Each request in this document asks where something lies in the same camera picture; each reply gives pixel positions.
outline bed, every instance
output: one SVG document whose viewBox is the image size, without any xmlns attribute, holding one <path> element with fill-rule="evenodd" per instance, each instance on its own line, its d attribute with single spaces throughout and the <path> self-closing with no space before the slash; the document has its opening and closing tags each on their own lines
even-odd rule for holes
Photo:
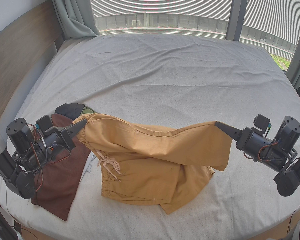
<svg viewBox="0 0 300 240">
<path fill-rule="evenodd" d="M 269 138 L 286 115 L 300 121 L 300 98 L 266 50 L 177 34 L 65 41 L 16 117 L 33 123 L 71 102 L 130 122 L 174 128 L 219 120 L 242 129 L 263 114 L 271 119 Z M 300 138 L 295 149 L 300 153 Z M 300 204 L 300 187 L 290 197 L 280 196 L 276 173 L 246 159 L 234 142 L 226 170 L 170 215 L 158 205 L 102 197 L 97 162 L 84 174 L 67 222 L 7 190 L 2 179 L 0 205 L 22 225 L 56 239 L 229 240 L 272 228 Z"/>
</svg>

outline wooden bed frame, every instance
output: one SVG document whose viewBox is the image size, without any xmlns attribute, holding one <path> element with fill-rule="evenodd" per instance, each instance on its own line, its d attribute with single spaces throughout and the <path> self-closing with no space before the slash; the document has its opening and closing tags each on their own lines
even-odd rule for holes
<svg viewBox="0 0 300 240">
<path fill-rule="evenodd" d="M 0 118 L 24 76 L 61 34 L 52 0 L 21 15 L 0 32 Z"/>
</svg>

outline dark garment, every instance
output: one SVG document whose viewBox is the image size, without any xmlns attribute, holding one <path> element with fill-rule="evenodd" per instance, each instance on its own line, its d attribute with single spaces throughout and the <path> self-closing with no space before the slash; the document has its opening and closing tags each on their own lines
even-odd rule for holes
<svg viewBox="0 0 300 240">
<path fill-rule="evenodd" d="M 54 126 L 65 127 L 72 123 L 72 119 L 61 114 L 52 114 L 51 118 Z M 43 168 L 43 185 L 31 199 L 32 204 L 43 207 L 64 221 L 67 221 L 84 165 L 90 154 L 90 150 L 77 137 L 73 138 L 73 142 L 75 148 L 71 150 L 67 159 L 52 164 L 68 156 L 68 151 L 64 150 L 56 156 L 55 161 L 50 161 Z M 38 188 L 41 184 L 41 174 L 37 174 L 34 180 Z"/>
<path fill-rule="evenodd" d="M 75 120 L 78 118 L 84 108 L 84 104 L 79 103 L 64 103 L 57 107 L 54 113 L 64 115 L 65 117 Z"/>
</svg>

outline drawstring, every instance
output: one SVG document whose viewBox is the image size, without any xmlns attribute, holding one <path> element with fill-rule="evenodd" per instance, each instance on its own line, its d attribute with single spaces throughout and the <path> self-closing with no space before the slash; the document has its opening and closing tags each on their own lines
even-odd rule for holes
<svg viewBox="0 0 300 240">
<path fill-rule="evenodd" d="M 116 161 L 116 159 L 115 158 L 109 158 L 107 155 L 106 156 L 103 156 L 103 154 L 99 151 L 99 150 L 97 150 L 96 149 L 96 152 L 100 155 L 100 157 L 101 157 L 101 159 L 99 159 L 99 162 L 98 162 L 98 164 L 97 164 L 97 167 L 99 167 L 99 165 L 103 162 L 103 166 L 104 166 L 104 168 L 105 169 L 107 169 L 108 170 L 108 172 L 116 179 L 116 180 L 118 180 L 118 181 L 120 181 L 117 177 L 116 177 L 116 175 L 114 175 L 113 173 L 112 173 L 112 171 L 106 166 L 106 164 L 111 164 L 113 167 L 114 167 L 114 169 L 115 169 L 115 171 L 118 173 L 118 174 L 122 174 L 121 172 L 120 172 L 120 165 L 119 165 L 119 162 L 117 162 Z"/>
</svg>

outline grass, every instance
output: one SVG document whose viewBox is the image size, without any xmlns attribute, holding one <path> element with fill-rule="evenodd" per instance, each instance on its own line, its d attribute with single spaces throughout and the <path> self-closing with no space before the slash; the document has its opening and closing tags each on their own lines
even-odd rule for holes
<svg viewBox="0 0 300 240">
<path fill-rule="evenodd" d="M 278 66 L 280 67 L 280 69 L 282 69 L 282 70 L 286 70 L 286 69 L 284 69 L 281 65 L 280 65 L 280 63 L 279 62 L 282 62 L 287 68 L 289 67 L 289 65 L 290 65 L 290 60 L 287 60 L 287 59 L 285 59 L 285 58 L 283 58 L 283 57 L 281 57 L 281 56 L 278 56 L 278 55 L 274 55 L 274 54 L 270 54 L 271 55 L 271 57 L 273 58 L 273 60 L 278 64 Z"/>
</svg>

